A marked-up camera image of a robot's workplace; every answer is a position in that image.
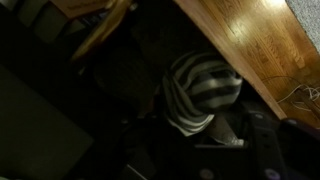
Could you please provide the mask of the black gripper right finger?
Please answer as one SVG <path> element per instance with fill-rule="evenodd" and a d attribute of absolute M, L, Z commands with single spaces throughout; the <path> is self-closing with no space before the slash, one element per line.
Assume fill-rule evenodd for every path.
<path fill-rule="evenodd" d="M 286 166 L 270 121 L 261 113 L 248 113 L 247 122 L 257 180 L 287 180 Z"/>

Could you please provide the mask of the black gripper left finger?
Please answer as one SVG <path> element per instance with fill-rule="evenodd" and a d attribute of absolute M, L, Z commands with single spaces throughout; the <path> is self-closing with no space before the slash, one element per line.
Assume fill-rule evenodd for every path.
<path fill-rule="evenodd" d="M 150 180 L 203 180 L 201 171 L 207 161 L 194 144 L 163 117 L 138 118 L 139 105 L 124 101 L 119 110 L 128 113 L 117 136 L 118 142 L 113 153 L 113 172 L 121 172 L 135 156 L 135 150 L 142 147 L 155 173 Z"/>

